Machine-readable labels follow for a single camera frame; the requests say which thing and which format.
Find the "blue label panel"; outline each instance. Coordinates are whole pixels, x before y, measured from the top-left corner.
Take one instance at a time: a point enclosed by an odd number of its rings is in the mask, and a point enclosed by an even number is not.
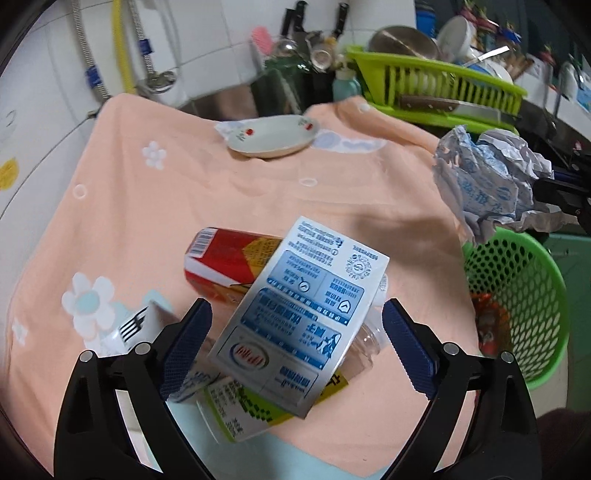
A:
[[[347,325],[361,300],[363,288],[285,251],[267,283],[336,322]]]
[[[324,368],[341,334],[317,321],[318,316],[263,288],[241,318],[241,323],[296,358]]]

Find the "green basket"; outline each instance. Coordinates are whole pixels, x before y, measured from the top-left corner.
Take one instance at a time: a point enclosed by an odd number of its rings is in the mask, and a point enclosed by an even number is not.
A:
[[[398,106],[399,95],[420,95],[460,100],[517,115],[521,100],[527,95],[527,91],[517,85],[458,65],[406,55],[371,53],[358,45],[349,46],[347,55],[361,72],[365,97],[387,115],[434,127],[466,125],[467,130],[475,134],[491,128],[517,132],[512,125],[503,122],[476,121],[452,113],[414,112]]]
[[[473,293],[492,293],[509,313],[513,353],[528,388],[554,373],[569,341],[566,287],[550,254],[526,233],[498,228],[485,245],[465,249]]]

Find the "crumpled paper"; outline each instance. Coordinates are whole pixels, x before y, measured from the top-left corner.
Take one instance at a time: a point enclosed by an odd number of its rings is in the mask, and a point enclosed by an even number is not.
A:
[[[475,144],[459,125],[440,140],[435,159],[441,196],[474,244],[486,243],[498,224],[554,232],[577,223],[557,206],[535,201],[532,186],[554,177],[552,163],[512,132],[488,130]]]

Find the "white carton with black print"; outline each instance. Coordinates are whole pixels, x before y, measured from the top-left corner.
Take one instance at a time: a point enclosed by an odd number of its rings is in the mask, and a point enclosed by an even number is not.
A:
[[[345,357],[388,261],[301,217],[208,359],[285,411],[305,417]]]

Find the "blue hose clip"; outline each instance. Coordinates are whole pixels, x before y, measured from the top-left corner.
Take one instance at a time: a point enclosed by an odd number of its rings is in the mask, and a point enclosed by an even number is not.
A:
[[[96,88],[103,83],[100,79],[99,69],[96,68],[96,65],[86,69],[86,80],[88,81],[90,88]]]
[[[150,55],[153,52],[149,39],[145,38],[139,41],[139,50],[143,56]]]

